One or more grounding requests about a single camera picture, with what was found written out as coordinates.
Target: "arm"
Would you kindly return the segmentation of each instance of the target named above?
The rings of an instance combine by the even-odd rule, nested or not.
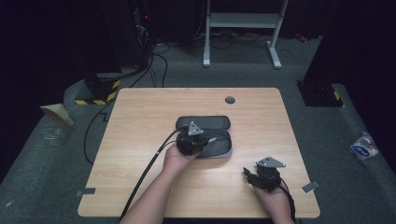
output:
[[[274,224],[294,224],[290,217],[288,196],[282,189],[276,188],[268,192],[266,189],[260,189],[255,186],[253,188]]]
[[[176,145],[169,147],[165,153],[163,169],[126,213],[120,224],[163,223],[172,185],[196,156],[183,156]]]

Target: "dark background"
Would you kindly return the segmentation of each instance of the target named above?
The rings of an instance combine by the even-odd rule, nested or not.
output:
[[[196,31],[199,24],[197,20],[201,19],[200,1],[175,0],[178,4],[169,5],[172,6],[169,8],[161,0],[151,3],[155,6],[156,1],[161,5],[162,12],[177,11],[179,7],[180,16],[190,18],[187,21],[190,26],[170,21],[180,27],[178,30],[186,29],[190,31],[189,34],[195,33],[192,31]],[[61,103],[66,88],[83,79],[77,66],[79,57],[70,53],[69,33],[65,28],[66,2],[0,2],[2,180],[41,119],[43,114],[39,106]],[[268,11],[277,11],[278,2],[252,0],[251,4],[247,4],[245,1],[235,1],[234,4],[222,6],[222,1],[214,0],[212,9],[254,11],[266,8]],[[100,1],[91,0],[87,4],[97,6]],[[346,86],[368,131],[395,171],[395,152],[391,140],[396,135],[393,128],[396,111],[391,104],[391,99],[395,98],[396,36],[395,28],[391,25],[395,21],[395,8],[391,6],[390,0],[359,3],[340,1],[338,7],[337,4],[335,0],[290,1],[280,36],[294,38],[300,34],[309,39],[324,35],[306,81],[326,84],[339,82]],[[183,14],[183,8],[193,10],[194,16]],[[92,16],[92,13],[87,12],[87,16]],[[96,25],[105,27],[103,17],[100,14],[95,16],[99,18]],[[156,24],[163,28],[170,21],[166,23],[166,20],[162,20],[165,23],[161,24],[157,20]],[[169,38],[177,36],[176,32],[166,33],[171,30],[159,31],[159,35]]]

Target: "forearm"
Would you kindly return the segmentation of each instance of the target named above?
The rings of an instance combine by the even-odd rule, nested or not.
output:
[[[120,224],[163,223],[163,215],[175,178],[175,176],[161,172],[127,212]]]

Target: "tape piece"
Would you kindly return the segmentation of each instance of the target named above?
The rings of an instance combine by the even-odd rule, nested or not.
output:
[[[83,194],[94,194],[96,189],[86,188],[84,190],[78,190],[76,193],[76,197],[81,197]]]
[[[313,189],[317,189],[319,187],[319,184],[317,181],[312,181],[311,183],[303,186],[303,190],[305,191],[305,193],[313,190]]]

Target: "wooden table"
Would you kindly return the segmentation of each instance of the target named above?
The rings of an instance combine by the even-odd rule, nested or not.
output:
[[[225,98],[232,96],[234,104]],[[92,167],[78,213],[83,217],[119,217],[149,161],[175,129],[181,116],[225,115],[233,155],[195,160],[173,186],[166,217],[268,217],[243,167],[271,156],[294,198],[297,217],[317,217],[313,191],[279,90],[274,88],[167,88],[120,90]],[[134,197],[140,197],[161,171],[164,152],[151,167]]]

